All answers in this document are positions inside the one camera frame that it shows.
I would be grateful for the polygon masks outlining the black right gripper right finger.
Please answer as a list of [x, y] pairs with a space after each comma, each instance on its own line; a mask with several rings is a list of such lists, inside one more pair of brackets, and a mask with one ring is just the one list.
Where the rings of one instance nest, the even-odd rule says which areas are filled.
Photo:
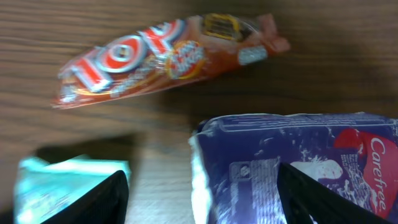
[[277, 189], [288, 224], [389, 224], [290, 164], [279, 165]]

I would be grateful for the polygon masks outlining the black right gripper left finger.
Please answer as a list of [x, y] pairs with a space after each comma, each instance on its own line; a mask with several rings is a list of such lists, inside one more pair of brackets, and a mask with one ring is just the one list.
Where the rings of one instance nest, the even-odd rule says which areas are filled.
[[43, 224], [124, 224], [129, 187], [118, 170]]

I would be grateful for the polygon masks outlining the green wipes packet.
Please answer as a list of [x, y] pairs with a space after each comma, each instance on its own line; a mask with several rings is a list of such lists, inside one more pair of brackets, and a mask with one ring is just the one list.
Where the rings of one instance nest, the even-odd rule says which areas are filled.
[[119, 170], [130, 177], [128, 161], [80, 155], [51, 164], [26, 157], [19, 162], [14, 187], [14, 222], [43, 223]]

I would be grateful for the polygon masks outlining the purple red pad packet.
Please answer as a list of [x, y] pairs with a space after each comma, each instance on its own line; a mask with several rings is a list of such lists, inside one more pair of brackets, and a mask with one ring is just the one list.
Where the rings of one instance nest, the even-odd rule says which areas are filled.
[[280, 163], [397, 222], [396, 119], [367, 113], [226, 115], [202, 122], [189, 143], [197, 224], [284, 223]]

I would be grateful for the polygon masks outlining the orange chocolate bar wrapper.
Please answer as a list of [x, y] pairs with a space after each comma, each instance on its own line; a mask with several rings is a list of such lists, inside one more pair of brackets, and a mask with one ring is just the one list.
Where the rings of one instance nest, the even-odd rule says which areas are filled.
[[290, 48], [274, 18], [204, 14], [95, 47], [59, 71], [59, 109], [146, 95], [216, 77]]

